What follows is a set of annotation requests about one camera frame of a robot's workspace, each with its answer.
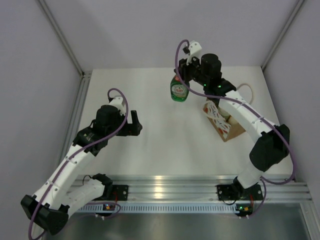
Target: small box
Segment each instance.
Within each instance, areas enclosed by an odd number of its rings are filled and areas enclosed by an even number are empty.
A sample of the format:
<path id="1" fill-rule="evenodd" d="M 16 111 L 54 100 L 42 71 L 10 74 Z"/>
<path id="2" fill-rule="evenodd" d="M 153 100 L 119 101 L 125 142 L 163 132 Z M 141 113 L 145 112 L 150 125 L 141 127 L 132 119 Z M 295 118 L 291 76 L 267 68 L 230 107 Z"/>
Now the small box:
<path id="1" fill-rule="evenodd" d="M 216 104 L 211 100 L 207 99 L 203 111 L 224 142 L 246 131 L 232 116 L 222 116 L 222 111 L 219 111 Z"/>

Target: cable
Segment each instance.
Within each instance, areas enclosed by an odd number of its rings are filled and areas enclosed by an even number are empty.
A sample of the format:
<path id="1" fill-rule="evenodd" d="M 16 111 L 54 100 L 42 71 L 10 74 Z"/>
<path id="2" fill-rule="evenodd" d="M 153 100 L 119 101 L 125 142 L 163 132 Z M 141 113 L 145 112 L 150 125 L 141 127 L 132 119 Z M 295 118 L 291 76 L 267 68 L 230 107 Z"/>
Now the cable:
<path id="1" fill-rule="evenodd" d="M 232 203 L 226 203 L 224 200 L 222 200 L 222 202 L 224 202 L 224 204 L 229 205 L 229 206 L 231 206 L 231 205 L 235 204 L 235 203 L 236 203 L 236 201 L 237 201 L 237 200 L 234 200 Z"/>
<path id="2" fill-rule="evenodd" d="M 250 205 L 252 208 L 254 207 L 254 204 L 255 204 L 254 197 L 252 196 L 252 194 L 250 194 Z"/>
<path id="3" fill-rule="evenodd" d="M 115 195 L 115 203 L 117 203 L 118 202 L 118 195 L 117 195 L 117 192 L 115 191 L 114 193 L 113 193 L 114 195 Z"/>
<path id="4" fill-rule="evenodd" d="M 201 96 L 201 97 L 205 97 L 205 98 L 209 98 L 209 99 L 223 99 L 223 100 L 228 100 L 228 101 L 232 101 L 232 102 L 235 102 L 237 104 L 240 104 L 242 105 L 242 102 L 239 101 L 239 100 L 236 100 L 236 99 L 233 99 L 233 98 L 230 98 L 230 97 L 225 97 L 225 96 L 216 96 L 216 95 L 206 95 L 206 94 L 202 94 L 202 93 L 199 93 L 197 91 L 194 91 L 192 90 L 185 82 L 184 80 L 181 78 L 180 76 L 180 73 L 179 73 L 179 70 L 178 70 L 178 67 L 179 67 L 179 61 L 178 61 L 178 58 L 179 58 L 179 51 L 180 51 L 180 48 L 182 46 L 182 44 L 186 43 L 187 46 L 189 47 L 190 43 L 187 39 L 184 39 L 182 40 L 177 49 L 176 49 L 176 52 L 175 52 L 175 61 L 174 61 L 174 65 L 175 65 L 175 72 L 176 72 L 176 75 L 178 76 L 180 82 L 186 87 L 186 89 L 188 89 L 190 92 L 192 92 L 193 94 L 195 95 L 198 95 L 198 96 Z M 243 104 L 242 105 L 243 107 L 245 107 L 246 109 L 248 109 L 253 115 L 255 115 L 257 118 L 261 118 L 262 116 L 257 113 L 254 109 L 252 109 L 250 106 L 246 105 L 246 104 Z M 263 117 L 260 119 L 263 123 L 265 123 L 269 128 L 271 128 L 277 135 L 278 137 L 282 140 L 282 142 L 284 143 L 285 147 L 288 149 L 289 153 L 290 153 L 290 156 L 291 156 L 291 160 L 292 160 L 292 165 L 293 165 L 293 169 L 292 169 L 292 174 L 291 176 L 286 179 L 285 181 L 282 181 L 282 182 L 274 182 L 274 181 L 270 181 L 266 178 L 264 178 L 263 176 L 261 177 L 262 180 L 266 181 L 267 183 L 270 183 L 270 184 L 274 184 L 274 185 L 283 185 L 283 184 L 287 184 L 289 182 L 291 182 L 294 178 L 295 178 L 295 175 L 296 175 L 296 171 L 297 171 L 297 160 L 296 160 L 296 156 L 294 155 L 294 152 L 291 148 L 291 146 L 288 144 L 288 142 L 286 141 L 286 139 L 281 135 L 281 133 L 272 125 L 270 124 L 267 120 L 265 120 Z"/>
<path id="5" fill-rule="evenodd" d="M 263 206 L 263 204 L 265 203 L 266 198 L 267 198 L 267 186 L 266 186 L 266 183 L 262 178 L 260 178 L 260 181 L 263 184 L 263 191 L 264 191 L 263 199 L 262 199 L 261 203 L 259 204 L 259 206 L 256 208 L 256 210 L 249 216 L 250 218 L 257 214 L 257 212 L 261 209 L 261 207 Z M 231 218 L 231 219 L 247 219 L 246 216 L 234 216 L 234 215 L 227 215 L 227 214 L 218 214 L 218 215 L 221 216 L 221 217 L 226 217 L 226 218 Z"/>
<path id="6" fill-rule="evenodd" d="M 89 177 L 90 179 L 92 179 L 92 177 L 90 175 L 84 175 L 83 179 L 82 179 L 82 185 L 85 185 L 85 178 Z"/>
<path id="7" fill-rule="evenodd" d="M 250 215 L 250 217 L 253 217 L 254 215 L 257 214 L 257 212 L 261 209 L 262 205 L 265 203 L 266 198 L 267 198 L 267 186 L 266 186 L 266 183 L 263 180 L 263 178 L 260 178 L 260 181 L 263 184 L 263 191 L 264 191 L 263 199 L 262 199 L 261 203 L 259 204 L 259 206 L 256 208 L 256 210 Z"/>
<path id="8" fill-rule="evenodd" d="M 100 205 L 100 204 L 108 204 L 108 205 L 116 205 L 118 207 L 118 210 L 115 213 L 112 213 L 110 216 L 105 216 L 104 219 L 111 219 L 117 216 L 121 211 L 121 206 L 119 203 L 111 202 L 111 201 L 103 201 L 103 202 L 89 202 L 86 205 Z"/>
<path id="9" fill-rule="evenodd" d="M 118 210 L 115 213 L 112 213 L 110 216 L 102 216 L 101 218 L 103 220 L 105 219 L 111 219 L 113 217 L 115 217 L 116 215 L 119 214 L 119 212 L 121 211 L 122 207 L 120 204 L 118 203 L 114 203 L 114 202 L 93 202 L 93 203 L 88 203 L 87 205 L 101 205 L 101 204 L 108 204 L 108 205 L 116 205 L 118 207 Z M 73 225 L 75 222 L 77 222 L 79 219 L 82 219 L 84 217 L 89 217 L 89 216 L 94 216 L 94 217 L 98 217 L 98 214 L 94 214 L 94 213 L 88 213 L 88 214 L 81 214 L 80 217 L 77 217 L 76 219 L 74 219 L 72 222 L 68 222 L 68 224 L 66 226 L 64 226 L 63 230 L 65 231 L 67 228 L 69 228 L 71 225 Z"/>
<path id="10" fill-rule="evenodd" d="M 125 113 L 125 116 L 124 116 L 124 119 L 123 119 L 123 122 L 121 123 L 121 125 L 114 131 L 112 132 L 111 134 L 109 134 L 108 136 L 105 136 L 95 142 L 92 142 L 84 147 L 82 147 L 81 149 L 79 149 L 78 151 L 76 151 L 75 153 L 73 153 L 70 157 L 69 157 L 69 160 L 71 160 L 72 158 L 74 158 L 78 153 L 82 152 L 83 150 L 95 145 L 95 144 L 98 144 L 98 143 L 101 143 L 107 139 L 110 139 L 112 137 L 114 137 L 115 135 L 117 135 L 117 133 L 122 129 L 122 127 L 125 125 L 127 119 L 128 119 L 128 114 L 129 114 L 129 105 L 128 105 L 128 101 L 125 97 L 125 95 L 117 88 L 111 88 L 109 89 L 109 91 L 107 92 L 107 96 L 108 98 L 110 97 L 110 92 L 111 91 L 117 91 L 121 97 L 123 98 L 124 100 L 124 103 L 125 103 L 125 107 L 126 107 L 126 113 Z M 46 196 L 48 195 L 49 191 L 51 190 L 53 184 L 56 182 L 56 180 L 58 179 L 58 177 L 60 176 L 60 174 L 62 173 L 62 171 L 64 170 L 64 168 L 66 167 L 66 165 L 69 163 L 69 161 L 65 161 L 65 163 L 61 166 L 61 168 L 57 171 L 56 175 L 54 176 L 51 184 L 48 186 L 48 188 L 45 190 L 43 196 L 41 197 L 39 203 L 37 204 L 37 206 L 35 207 L 34 211 L 33 211 L 33 214 L 31 216 L 31 220 L 30 220 L 30 223 L 29 223 L 29 228 L 28 228 L 28 238 L 29 240 L 38 240 L 40 239 L 46 231 L 43 231 L 43 233 L 41 233 L 38 237 L 36 238 L 33 238 L 32 237 L 32 226 L 33 226 L 33 223 L 35 221 L 35 218 L 36 218 L 36 215 L 39 211 L 39 208 L 40 206 L 42 205 L 42 202 L 44 201 L 44 199 L 46 198 Z"/>
<path id="11" fill-rule="evenodd" d="M 241 83 L 236 89 L 237 90 L 239 90 L 241 87 L 243 87 L 243 86 L 247 86 L 247 87 L 249 87 L 250 88 L 250 90 L 251 90 L 251 99 L 250 99 L 250 101 L 249 101 L 249 104 L 251 105 L 252 104 L 252 102 L 254 101 L 254 90 L 252 89 L 252 87 L 250 86 L 250 84 L 249 83 Z"/>

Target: dish soap bottle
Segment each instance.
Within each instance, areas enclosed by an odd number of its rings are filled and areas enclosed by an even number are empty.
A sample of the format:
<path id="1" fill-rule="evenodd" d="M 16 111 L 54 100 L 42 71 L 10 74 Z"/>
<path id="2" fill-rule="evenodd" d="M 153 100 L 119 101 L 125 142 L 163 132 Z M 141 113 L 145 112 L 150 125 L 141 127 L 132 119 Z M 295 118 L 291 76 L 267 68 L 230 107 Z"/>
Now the dish soap bottle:
<path id="1" fill-rule="evenodd" d="M 175 75 L 170 83 L 170 92 L 172 100 L 184 102 L 189 94 L 189 90 L 180 82 L 179 77 Z"/>

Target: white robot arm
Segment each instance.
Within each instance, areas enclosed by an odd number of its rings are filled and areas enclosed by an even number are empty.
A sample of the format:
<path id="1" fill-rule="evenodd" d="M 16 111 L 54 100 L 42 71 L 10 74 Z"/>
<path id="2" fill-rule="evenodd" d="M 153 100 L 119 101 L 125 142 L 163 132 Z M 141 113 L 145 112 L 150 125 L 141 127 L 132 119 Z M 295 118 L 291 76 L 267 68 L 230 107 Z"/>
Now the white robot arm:
<path id="1" fill-rule="evenodd" d="M 108 144 L 104 137 L 113 133 L 125 121 L 126 108 L 120 96 L 110 99 L 96 113 L 90 126 L 79 131 L 72 146 L 58 168 L 44 185 L 33 195 L 25 195 L 21 205 L 29 219 L 40 204 L 34 222 L 57 234 L 68 219 L 81 207 L 92 200 L 108 200 L 113 191 L 113 181 L 104 174 L 96 174 L 85 185 L 68 193 L 83 168 L 91 163 L 99 151 Z M 125 121 L 117 136 L 138 136 L 142 130 L 137 112 L 131 111 L 132 123 Z"/>
<path id="2" fill-rule="evenodd" d="M 202 55 L 201 59 L 198 58 L 201 49 L 198 42 L 191 41 L 183 48 L 187 58 L 180 59 L 174 71 L 179 73 L 184 84 L 193 80 L 202 85 L 205 94 L 198 95 L 213 96 L 210 100 L 234 117 L 255 143 L 249 154 L 249 163 L 229 187 L 230 200 L 243 199 L 248 197 L 251 189 L 259 187 L 256 185 L 265 171 L 289 154 L 277 132 L 289 143 L 290 131 L 284 124 L 276 126 L 261 117 L 237 92 L 236 87 L 222 77 L 222 64 L 217 55 L 207 53 Z"/>

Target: purple cable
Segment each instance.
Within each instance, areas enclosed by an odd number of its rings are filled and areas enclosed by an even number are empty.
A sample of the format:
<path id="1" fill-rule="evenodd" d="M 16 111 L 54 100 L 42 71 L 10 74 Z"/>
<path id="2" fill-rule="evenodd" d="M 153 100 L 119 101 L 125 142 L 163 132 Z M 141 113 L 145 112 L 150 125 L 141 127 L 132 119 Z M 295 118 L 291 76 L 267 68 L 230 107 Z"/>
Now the purple cable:
<path id="1" fill-rule="evenodd" d="M 125 113 L 125 116 L 124 116 L 124 120 L 123 122 L 121 123 L 121 125 L 111 134 L 109 134 L 108 136 L 105 136 L 101 139 L 99 139 L 98 141 L 95 141 L 93 143 L 90 143 L 84 147 L 82 147 L 81 149 L 79 149 L 78 151 L 76 151 L 75 153 L 73 153 L 70 157 L 69 157 L 69 160 L 71 160 L 72 158 L 74 158 L 78 153 L 82 152 L 83 150 L 95 145 L 95 144 L 98 144 L 98 143 L 101 143 L 107 139 L 110 139 L 112 137 L 114 137 L 121 129 L 122 127 L 125 125 L 127 119 L 128 119 L 128 114 L 129 114 L 129 106 L 128 106 L 128 101 L 125 97 L 125 95 L 117 88 L 111 88 L 109 89 L 109 91 L 107 92 L 107 96 L 108 98 L 110 97 L 110 92 L 111 91 L 117 91 L 121 97 L 123 98 L 124 100 L 124 103 L 125 103 L 125 107 L 126 107 L 126 113 Z M 60 176 L 60 174 L 62 173 L 62 171 L 64 170 L 64 168 L 66 167 L 66 165 L 69 163 L 69 161 L 66 161 L 62 166 L 61 168 L 59 169 L 59 171 L 56 173 L 56 175 L 54 176 L 53 180 L 52 180 L 52 183 L 48 186 L 48 188 L 46 189 L 46 191 L 44 192 L 42 198 L 40 199 L 39 203 L 37 204 L 37 206 L 35 207 L 34 209 L 34 212 L 32 214 L 32 217 L 31 217 L 31 220 L 30 220 L 30 223 L 29 223 L 29 228 L 28 228 L 28 238 L 29 240 L 38 240 L 40 239 L 46 231 L 43 231 L 43 233 L 41 233 L 37 238 L 32 238 L 32 226 L 33 226 L 33 223 L 35 221 L 35 218 L 36 218 L 36 215 L 39 211 L 39 208 L 42 204 L 42 202 L 44 201 L 45 197 L 48 195 L 50 189 L 52 188 L 53 184 L 56 182 L 56 180 L 58 179 L 58 177 Z"/>
<path id="2" fill-rule="evenodd" d="M 231 218 L 231 219 L 249 219 L 249 218 L 251 218 L 251 217 L 253 217 L 254 215 L 257 214 L 257 212 L 261 209 L 261 207 L 263 206 L 263 204 L 265 203 L 266 198 L 267 198 L 267 186 L 266 186 L 266 183 L 262 178 L 260 178 L 260 181 L 263 184 L 264 194 L 263 194 L 262 201 L 260 202 L 260 204 L 256 208 L 256 210 L 248 217 L 247 216 L 234 216 L 234 215 L 232 215 L 232 216 L 228 216 L 228 218 Z"/>
<path id="3" fill-rule="evenodd" d="M 216 95 L 205 95 L 205 94 L 202 94 L 202 93 L 199 93 L 199 92 L 196 92 L 194 90 L 192 90 L 184 81 L 183 79 L 181 78 L 180 76 L 180 73 L 178 71 L 178 66 L 179 66 L 179 62 L 178 62 L 178 58 L 179 58 L 179 51 L 180 51 L 180 48 L 182 46 L 182 44 L 186 43 L 187 46 L 189 47 L 189 41 L 187 39 L 184 39 L 182 40 L 177 49 L 176 49 L 176 52 L 175 52 L 175 61 L 174 61 L 174 64 L 175 64 L 175 71 L 176 71 L 176 74 L 177 76 L 179 77 L 179 80 L 180 82 L 190 91 L 192 92 L 193 94 L 195 95 L 198 95 L 198 96 L 201 96 L 201 97 L 205 97 L 205 98 L 209 98 L 209 99 L 223 99 L 223 100 L 229 100 L 229 101 L 232 101 L 232 102 L 235 102 L 237 104 L 242 104 L 241 101 L 239 100 L 236 100 L 236 99 L 233 99 L 233 98 L 230 98 L 230 97 L 225 97 L 225 96 L 216 96 Z M 246 109 L 248 109 L 251 113 L 253 113 L 253 115 L 255 115 L 257 118 L 261 118 L 262 116 L 257 113 L 255 110 L 253 110 L 250 106 L 246 105 L 246 104 L 243 104 L 242 105 L 243 107 L 245 107 Z M 292 150 L 292 148 L 290 147 L 290 145 L 288 144 L 288 142 L 286 141 L 286 139 L 281 135 L 281 133 L 272 125 L 270 124 L 268 121 L 266 121 L 263 117 L 260 119 L 263 123 L 265 123 L 269 128 L 271 128 L 278 136 L 279 138 L 282 140 L 282 142 L 284 143 L 285 147 L 288 149 L 289 153 L 290 153 L 290 156 L 291 156 L 291 160 L 292 160 L 292 165 L 293 165 L 293 169 L 292 169 L 292 174 L 291 176 L 286 179 L 285 181 L 282 181 L 282 182 L 274 182 L 274 181 L 270 181 L 266 178 L 264 178 L 263 176 L 261 177 L 262 180 L 266 181 L 267 183 L 270 183 L 270 184 L 274 184 L 274 185 L 283 185 L 283 184 L 287 184 L 289 183 L 290 181 L 292 181 L 294 178 L 295 178 L 295 175 L 296 175 L 296 170 L 297 170 L 297 161 L 296 161 L 296 156 L 294 155 L 294 152 Z"/>
<path id="4" fill-rule="evenodd" d="M 100 205 L 100 204 L 109 204 L 109 205 L 116 205 L 119 209 L 115 212 L 112 213 L 110 216 L 105 216 L 103 219 L 111 219 L 114 218 L 115 216 L 117 216 L 119 214 L 119 212 L 121 211 L 121 206 L 119 203 L 116 202 L 93 202 L 93 203 L 88 203 L 86 205 Z M 67 228 L 69 228 L 71 225 L 73 225 L 75 222 L 77 222 L 79 219 L 85 218 L 85 217 L 95 217 L 96 214 L 94 213 L 88 213 L 88 214 L 81 214 L 81 216 L 77 217 L 76 219 L 74 219 L 72 222 L 68 222 L 68 224 L 63 228 L 63 230 L 65 231 Z"/>

